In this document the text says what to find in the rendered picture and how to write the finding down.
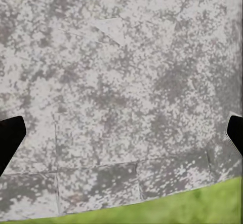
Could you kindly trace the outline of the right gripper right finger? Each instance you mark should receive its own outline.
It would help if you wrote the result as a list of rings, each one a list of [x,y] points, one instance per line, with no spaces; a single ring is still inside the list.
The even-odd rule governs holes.
[[[243,156],[243,117],[235,115],[230,117],[227,134]]]

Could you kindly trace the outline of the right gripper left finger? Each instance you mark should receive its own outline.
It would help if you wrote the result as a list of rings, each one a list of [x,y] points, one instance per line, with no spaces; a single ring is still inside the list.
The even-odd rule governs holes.
[[[0,121],[0,177],[25,136],[26,127],[21,115]]]

